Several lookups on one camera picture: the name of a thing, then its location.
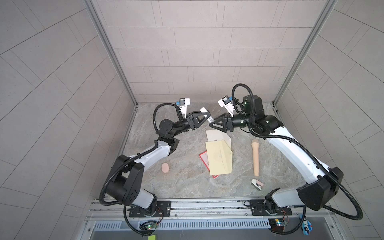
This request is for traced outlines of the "yellow envelope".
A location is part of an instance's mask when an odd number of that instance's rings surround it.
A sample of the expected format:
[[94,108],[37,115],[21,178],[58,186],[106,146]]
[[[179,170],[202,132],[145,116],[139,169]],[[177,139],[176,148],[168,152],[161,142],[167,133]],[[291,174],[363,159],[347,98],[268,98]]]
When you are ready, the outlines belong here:
[[206,150],[211,176],[232,172],[233,152],[224,140],[206,142]]

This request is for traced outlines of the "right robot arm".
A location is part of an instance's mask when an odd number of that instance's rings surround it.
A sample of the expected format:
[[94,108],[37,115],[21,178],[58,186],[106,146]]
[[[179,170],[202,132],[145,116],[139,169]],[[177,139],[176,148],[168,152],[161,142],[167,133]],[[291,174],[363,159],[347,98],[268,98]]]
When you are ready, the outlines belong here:
[[[335,167],[330,168],[318,160],[309,150],[299,143],[275,116],[266,115],[262,99],[253,95],[245,84],[236,84],[244,88],[248,95],[239,102],[235,96],[224,96],[218,103],[226,108],[222,114],[210,123],[210,127],[221,132],[233,132],[235,128],[248,129],[249,133],[260,139],[267,140],[275,146],[296,167],[305,180],[303,186],[275,189],[265,198],[265,205],[270,215],[278,208],[299,206],[318,211],[322,208],[344,218],[359,221],[363,218],[363,210],[352,194],[342,185],[343,172]],[[327,203],[339,192],[343,192],[356,209],[355,215],[350,215],[327,206]]]

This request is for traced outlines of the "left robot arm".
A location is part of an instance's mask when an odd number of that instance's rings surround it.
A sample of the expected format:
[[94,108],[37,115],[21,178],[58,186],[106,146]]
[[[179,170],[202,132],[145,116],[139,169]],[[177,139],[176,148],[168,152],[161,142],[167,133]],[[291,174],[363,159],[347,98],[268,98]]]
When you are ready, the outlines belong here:
[[[157,111],[165,106],[171,106],[176,110],[178,121],[164,119],[157,125]],[[177,104],[158,105],[153,113],[153,126],[158,135],[154,145],[134,156],[121,155],[116,159],[101,188],[100,204],[140,208],[145,211],[146,215],[153,215],[157,208],[158,198],[155,194],[142,188],[145,170],[177,149],[179,140],[175,136],[201,127],[211,117],[208,110],[193,111],[183,115]]]

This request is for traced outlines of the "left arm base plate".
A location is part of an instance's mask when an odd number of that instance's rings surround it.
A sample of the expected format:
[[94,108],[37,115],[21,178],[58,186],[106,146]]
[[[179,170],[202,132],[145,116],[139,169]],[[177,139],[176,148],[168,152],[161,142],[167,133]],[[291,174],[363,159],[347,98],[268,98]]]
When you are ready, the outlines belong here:
[[152,203],[149,208],[144,209],[134,206],[129,209],[130,218],[160,218],[169,217],[171,211],[171,201],[157,201]]

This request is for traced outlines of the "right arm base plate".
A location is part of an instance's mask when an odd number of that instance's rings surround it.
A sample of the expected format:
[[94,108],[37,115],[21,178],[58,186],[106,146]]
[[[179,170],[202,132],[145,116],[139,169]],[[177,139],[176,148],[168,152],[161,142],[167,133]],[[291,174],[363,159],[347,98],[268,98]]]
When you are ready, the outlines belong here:
[[267,200],[249,200],[244,203],[245,207],[251,209],[253,216],[283,216],[292,215],[291,208],[280,208]]

